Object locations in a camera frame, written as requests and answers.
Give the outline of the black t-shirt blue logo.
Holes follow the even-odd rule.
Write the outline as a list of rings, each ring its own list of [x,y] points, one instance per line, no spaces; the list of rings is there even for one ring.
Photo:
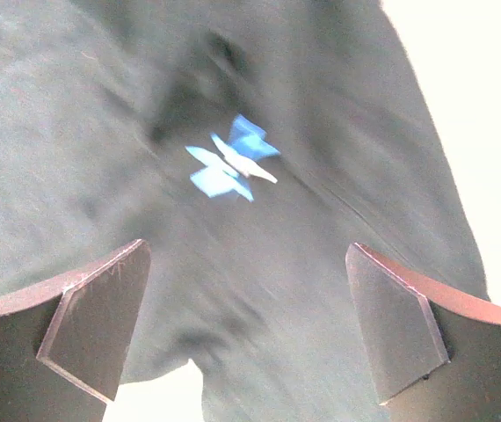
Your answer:
[[[0,1],[0,295],[137,238],[123,382],[193,360],[207,421],[384,421],[353,243],[481,299],[378,1]]]

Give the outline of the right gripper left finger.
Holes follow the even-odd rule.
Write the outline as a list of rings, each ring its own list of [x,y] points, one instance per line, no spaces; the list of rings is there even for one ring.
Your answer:
[[[100,421],[116,397],[147,285],[137,239],[0,296],[0,421]]]

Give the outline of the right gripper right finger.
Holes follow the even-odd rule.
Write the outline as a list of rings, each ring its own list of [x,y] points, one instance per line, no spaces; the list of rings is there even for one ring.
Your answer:
[[[501,421],[501,306],[352,244],[346,271],[392,421]]]

